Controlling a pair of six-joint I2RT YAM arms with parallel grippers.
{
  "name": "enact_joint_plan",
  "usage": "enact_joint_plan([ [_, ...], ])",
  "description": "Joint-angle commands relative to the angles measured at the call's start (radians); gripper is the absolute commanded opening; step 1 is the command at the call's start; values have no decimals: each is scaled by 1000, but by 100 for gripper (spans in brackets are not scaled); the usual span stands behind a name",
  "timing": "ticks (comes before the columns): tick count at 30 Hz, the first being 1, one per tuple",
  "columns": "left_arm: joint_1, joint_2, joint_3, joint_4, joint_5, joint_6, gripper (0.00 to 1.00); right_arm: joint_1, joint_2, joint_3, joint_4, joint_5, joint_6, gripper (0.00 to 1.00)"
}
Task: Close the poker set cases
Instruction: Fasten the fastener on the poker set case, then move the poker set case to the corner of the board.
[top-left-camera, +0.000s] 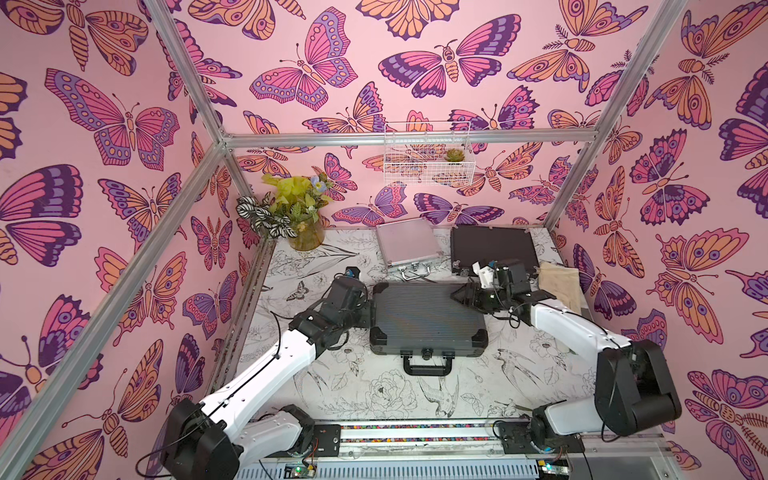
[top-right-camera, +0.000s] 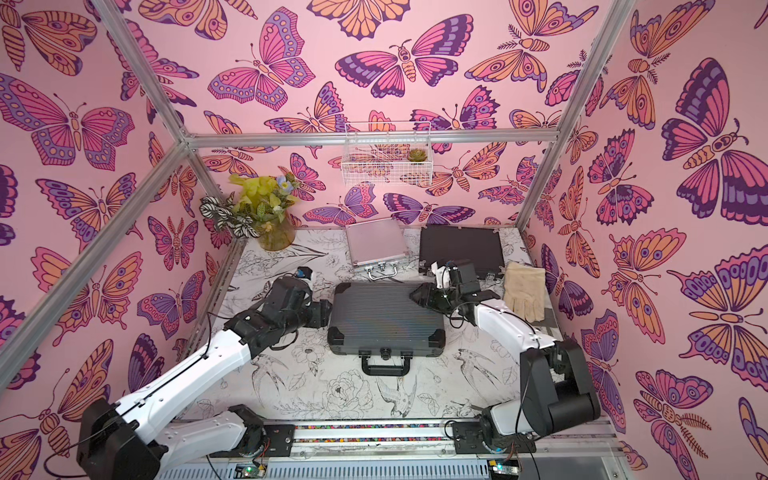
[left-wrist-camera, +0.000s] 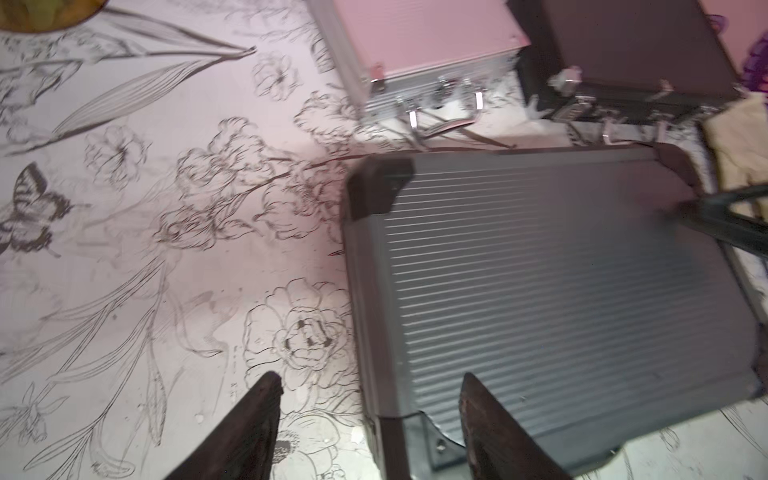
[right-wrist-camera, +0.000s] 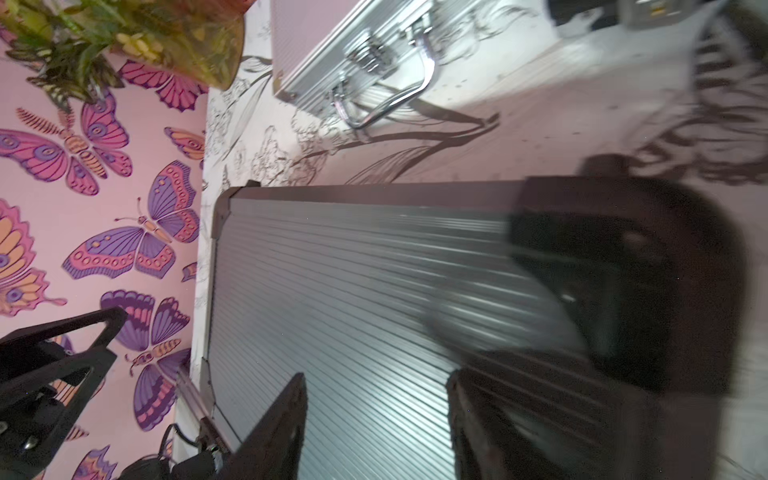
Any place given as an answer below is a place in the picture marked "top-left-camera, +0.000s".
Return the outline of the black aluminium poker case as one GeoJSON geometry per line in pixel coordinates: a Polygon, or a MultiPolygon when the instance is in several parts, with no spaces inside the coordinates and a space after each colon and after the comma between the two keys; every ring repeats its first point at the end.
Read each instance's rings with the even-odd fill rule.
{"type": "Polygon", "coordinates": [[[523,229],[462,225],[450,233],[450,262],[454,274],[473,275],[472,266],[490,261],[519,261],[529,276],[539,261],[530,233],[523,229]]]}

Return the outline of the large black poker case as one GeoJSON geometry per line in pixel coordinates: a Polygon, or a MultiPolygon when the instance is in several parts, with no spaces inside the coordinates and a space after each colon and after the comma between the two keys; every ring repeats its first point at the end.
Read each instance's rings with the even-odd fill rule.
{"type": "Polygon", "coordinates": [[[379,283],[370,303],[373,354],[398,357],[414,377],[446,377],[457,358],[481,356],[489,334],[484,315],[451,298],[458,284],[379,283]]]}

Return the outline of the small silver poker case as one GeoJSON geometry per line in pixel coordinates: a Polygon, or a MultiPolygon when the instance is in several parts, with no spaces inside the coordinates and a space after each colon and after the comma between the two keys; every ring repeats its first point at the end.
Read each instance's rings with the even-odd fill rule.
{"type": "Polygon", "coordinates": [[[404,281],[428,278],[442,256],[433,226],[423,218],[384,223],[375,232],[388,273],[404,281]]]}

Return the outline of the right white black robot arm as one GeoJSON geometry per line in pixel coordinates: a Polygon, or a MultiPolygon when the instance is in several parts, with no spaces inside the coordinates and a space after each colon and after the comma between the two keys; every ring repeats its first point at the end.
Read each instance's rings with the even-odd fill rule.
{"type": "Polygon", "coordinates": [[[594,365],[591,395],[535,408],[530,419],[532,437],[549,440],[588,432],[626,437],[681,416],[681,401],[657,343],[611,332],[571,310],[554,294],[532,289],[519,262],[473,268],[474,277],[451,293],[452,300],[547,333],[594,365]]]}

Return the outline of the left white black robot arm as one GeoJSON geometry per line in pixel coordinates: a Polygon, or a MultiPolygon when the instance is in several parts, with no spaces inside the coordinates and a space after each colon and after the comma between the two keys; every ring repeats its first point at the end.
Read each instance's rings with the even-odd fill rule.
{"type": "Polygon", "coordinates": [[[316,448],[315,422],[288,405],[258,411],[299,371],[323,353],[338,350],[352,328],[368,320],[368,290],[349,267],[321,298],[294,315],[277,343],[250,367],[200,402],[183,400],[168,414],[148,467],[173,479],[232,479],[241,467],[285,453],[308,457],[316,448]]]}

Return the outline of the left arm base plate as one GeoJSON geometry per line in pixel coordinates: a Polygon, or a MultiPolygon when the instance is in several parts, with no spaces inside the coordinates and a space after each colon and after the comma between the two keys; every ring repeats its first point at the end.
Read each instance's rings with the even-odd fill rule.
{"type": "Polygon", "coordinates": [[[341,447],[339,424],[314,424],[303,426],[297,441],[281,456],[303,458],[338,457],[341,447]]]}

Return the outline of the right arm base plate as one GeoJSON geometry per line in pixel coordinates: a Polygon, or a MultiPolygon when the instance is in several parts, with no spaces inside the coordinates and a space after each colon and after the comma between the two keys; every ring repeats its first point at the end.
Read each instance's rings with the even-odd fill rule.
{"type": "Polygon", "coordinates": [[[496,420],[494,436],[501,442],[505,454],[583,453],[584,444],[578,434],[560,435],[546,419],[545,408],[539,407],[530,416],[496,420]]]}

